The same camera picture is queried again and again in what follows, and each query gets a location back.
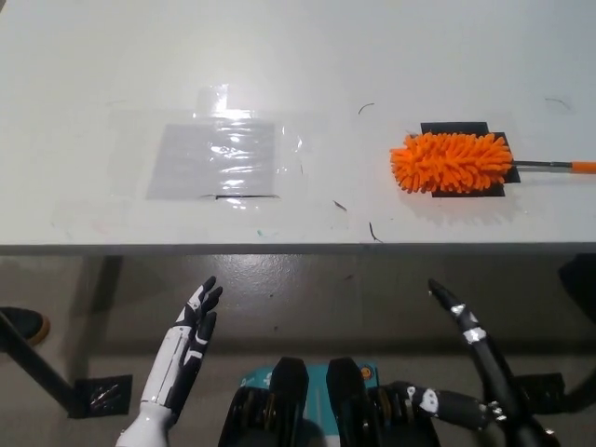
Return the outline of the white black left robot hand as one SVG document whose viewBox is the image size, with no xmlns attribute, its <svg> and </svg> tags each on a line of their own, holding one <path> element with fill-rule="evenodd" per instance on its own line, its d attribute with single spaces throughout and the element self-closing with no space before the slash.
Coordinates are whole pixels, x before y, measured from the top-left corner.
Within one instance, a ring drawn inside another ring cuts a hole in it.
<svg viewBox="0 0 596 447">
<path fill-rule="evenodd" d="M 216 277 L 208 278 L 184 304 L 167 330 L 145 384 L 142 401 L 180 415 L 195 383 L 212 337 L 223 293 Z"/>
</svg>

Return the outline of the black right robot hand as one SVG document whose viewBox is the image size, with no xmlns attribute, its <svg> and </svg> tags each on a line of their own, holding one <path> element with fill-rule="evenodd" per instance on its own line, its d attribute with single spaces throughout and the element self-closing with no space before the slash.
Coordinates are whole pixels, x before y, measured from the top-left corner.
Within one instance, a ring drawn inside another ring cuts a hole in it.
<svg viewBox="0 0 596 447">
<path fill-rule="evenodd" d="M 511 431 L 533 426 L 535 419 L 514 381 L 511 369 L 489 333 L 466 303 L 453 292 L 432 278 L 427 284 L 429 294 L 455 321 L 466 342 L 488 393 L 487 401 L 403 381 L 396 381 L 392 386 L 413 405 L 414 414 L 419 417 L 434 417 L 452 425 L 477 430 L 487 428 L 493 421 Z"/>
</svg>

